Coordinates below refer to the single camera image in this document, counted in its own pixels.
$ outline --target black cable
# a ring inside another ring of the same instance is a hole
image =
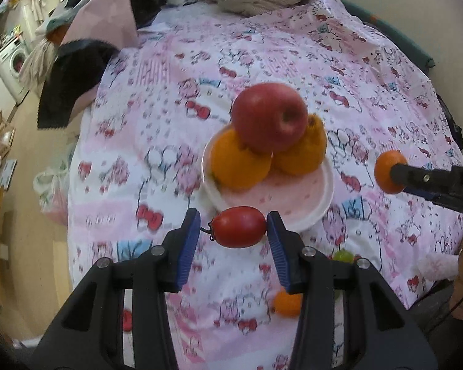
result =
[[[463,302],[463,297],[461,298],[461,300],[459,300],[459,302],[457,302],[457,303],[452,307],[452,309],[450,309],[442,318],[440,318],[434,326],[430,327],[429,330],[428,330],[428,329],[425,330],[425,332],[424,332],[425,336],[428,338],[429,335],[430,335],[430,333],[431,333],[433,330],[435,330],[440,324],[442,324],[442,323],[445,321],[445,319],[446,319],[447,317],[449,317],[449,316],[452,314],[452,312],[453,312],[454,310],[456,310],[456,309],[461,305],[462,302]]]

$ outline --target washing machine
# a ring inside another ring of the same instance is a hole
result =
[[[0,51],[0,77],[17,105],[22,103],[28,93],[28,88],[19,82],[19,72],[28,55],[22,36],[14,38]]]

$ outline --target fruit pile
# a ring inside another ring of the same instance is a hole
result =
[[[211,171],[229,189],[260,183],[271,168],[289,175],[315,171],[326,156],[322,120],[308,114],[301,96],[281,83],[261,83],[242,91],[231,108],[232,128],[211,150]]]

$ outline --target washing machine door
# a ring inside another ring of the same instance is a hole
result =
[[[14,52],[11,54],[9,70],[15,78],[19,77],[19,72],[21,71],[24,62],[26,61],[26,57],[28,57],[28,54],[23,48],[14,50]]]

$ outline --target hello kitty tablecloth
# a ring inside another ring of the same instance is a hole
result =
[[[140,31],[140,48],[115,55],[83,115],[70,173],[73,285],[100,257],[122,261],[159,244],[189,207],[207,224],[215,211],[200,187],[205,144],[228,123],[240,91],[280,81],[322,117],[334,168],[332,205],[304,242],[370,259],[410,307],[431,286],[418,260],[453,252],[463,216],[385,195],[373,168],[394,148],[415,166],[463,164],[428,78],[339,0],[247,19],[189,9],[167,12],[166,23]],[[274,313],[279,288],[267,241],[225,249],[202,234],[189,282],[167,299],[180,369],[286,369],[296,321]],[[343,349],[336,325],[335,364]],[[130,333],[124,340],[129,347]]]

